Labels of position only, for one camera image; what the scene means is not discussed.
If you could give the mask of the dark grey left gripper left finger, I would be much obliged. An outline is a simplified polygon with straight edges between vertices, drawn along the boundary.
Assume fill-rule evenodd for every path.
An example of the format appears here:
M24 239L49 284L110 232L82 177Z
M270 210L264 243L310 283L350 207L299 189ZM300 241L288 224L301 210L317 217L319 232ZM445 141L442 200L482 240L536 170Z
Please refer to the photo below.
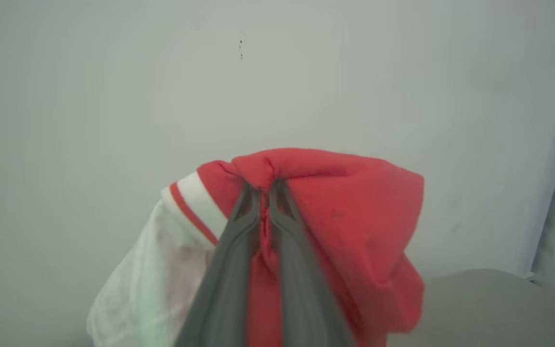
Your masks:
M247 347L251 261L259 247L261 193L244 184L175 347Z

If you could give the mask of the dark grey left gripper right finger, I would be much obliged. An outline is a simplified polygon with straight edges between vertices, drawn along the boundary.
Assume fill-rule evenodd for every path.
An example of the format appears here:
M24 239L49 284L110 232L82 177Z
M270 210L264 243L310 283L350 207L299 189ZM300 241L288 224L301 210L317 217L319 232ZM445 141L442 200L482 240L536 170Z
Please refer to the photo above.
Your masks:
M356 347L286 182L269 193L279 253L283 347Z

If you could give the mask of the red white polo shirt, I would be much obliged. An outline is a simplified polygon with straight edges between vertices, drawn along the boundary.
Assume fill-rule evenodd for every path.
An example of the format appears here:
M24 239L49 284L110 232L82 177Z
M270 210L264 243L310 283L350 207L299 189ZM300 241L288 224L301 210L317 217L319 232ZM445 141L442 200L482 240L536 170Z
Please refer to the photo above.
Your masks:
M268 195L283 180L357 347L386 347L421 316L424 283L405 255L423 176L376 158L277 148L212 161L161 190L132 250L91 306L94 347L172 347L244 184L262 192L251 262L249 347L281 347L279 257Z

